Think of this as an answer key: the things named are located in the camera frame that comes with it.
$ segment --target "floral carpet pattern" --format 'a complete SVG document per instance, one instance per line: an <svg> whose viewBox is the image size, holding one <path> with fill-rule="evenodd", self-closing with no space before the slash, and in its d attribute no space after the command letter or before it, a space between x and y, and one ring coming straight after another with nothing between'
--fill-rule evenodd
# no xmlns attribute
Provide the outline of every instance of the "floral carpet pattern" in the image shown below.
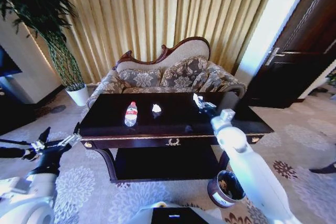
<svg viewBox="0 0 336 224"><path fill-rule="evenodd" d="M330 94L319 93L286 109L253 108L275 132L264 136L252 148L279 179L292 212L302 223L336 223L336 173L309 171L326 167L336 159L336 101L329 98ZM49 139L61 139L71 134L88 112L86 107L76 106L64 90L47 106L50 110L41 113L35 122L1 138L32 142L51 126ZM114 156L117 151L111 149ZM220 148L214 145L213 151L219 158ZM2 158L0 179L25 176L37 162ZM267 223L263 213L247 198L230 208L218 208L207 194L207 183L207 180L178 180L111 184L100 154L79 143L61 160L55 223L123 224L140 208L158 201L197 207L231 224Z"/></svg>

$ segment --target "door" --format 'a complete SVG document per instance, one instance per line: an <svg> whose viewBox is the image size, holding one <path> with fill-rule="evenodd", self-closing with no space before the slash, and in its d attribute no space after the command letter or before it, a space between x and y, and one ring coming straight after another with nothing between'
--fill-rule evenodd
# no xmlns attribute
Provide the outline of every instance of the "door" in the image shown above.
<svg viewBox="0 0 336 224"><path fill-rule="evenodd" d="M335 0L300 0L248 87L250 105L289 107L336 58L335 39Z"/></svg>

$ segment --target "trash can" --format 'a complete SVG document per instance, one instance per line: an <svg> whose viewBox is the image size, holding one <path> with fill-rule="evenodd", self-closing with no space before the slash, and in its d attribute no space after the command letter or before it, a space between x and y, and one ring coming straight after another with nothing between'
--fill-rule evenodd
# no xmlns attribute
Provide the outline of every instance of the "trash can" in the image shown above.
<svg viewBox="0 0 336 224"><path fill-rule="evenodd" d="M208 194L210 199L221 208L233 206L245 198L245 192L234 173L222 170L209 181Z"/></svg>

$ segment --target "curved table leg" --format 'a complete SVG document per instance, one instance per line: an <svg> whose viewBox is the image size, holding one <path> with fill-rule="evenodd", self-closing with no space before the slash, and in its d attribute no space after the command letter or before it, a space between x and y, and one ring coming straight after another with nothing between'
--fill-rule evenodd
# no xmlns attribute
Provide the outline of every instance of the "curved table leg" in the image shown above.
<svg viewBox="0 0 336 224"><path fill-rule="evenodd" d="M226 167L227 167L227 165L229 163L229 160L230 160L230 158L228 157L228 155L226 154L226 152L223 151L223 153L222 153L222 155L221 155L221 157L219 159L219 164L218 164L220 171L221 170L226 170Z"/></svg>
<svg viewBox="0 0 336 224"><path fill-rule="evenodd" d="M118 179L117 175L115 174L116 169L112 153L110 152L109 149L94 149L94 150L100 153L100 155L102 155L102 157L104 158L107 170L109 171L110 181L112 183L115 183Z"/></svg>

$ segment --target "white wall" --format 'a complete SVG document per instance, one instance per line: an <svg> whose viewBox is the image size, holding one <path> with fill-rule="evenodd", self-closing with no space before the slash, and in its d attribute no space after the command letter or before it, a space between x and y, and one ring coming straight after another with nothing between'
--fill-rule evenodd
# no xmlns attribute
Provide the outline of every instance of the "white wall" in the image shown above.
<svg viewBox="0 0 336 224"><path fill-rule="evenodd" d="M8 15L6 21L0 20L0 44L22 73L1 77L1 83L23 102L37 103L61 83L34 39L26 38L27 27L21 24L19 33L15 34L13 19L14 15Z"/></svg>
<svg viewBox="0 0 336 224"><path fill-rule="evenodd" d="M235 77L249 84L263 64L300 0L269 0L260 17Z"/></svg>

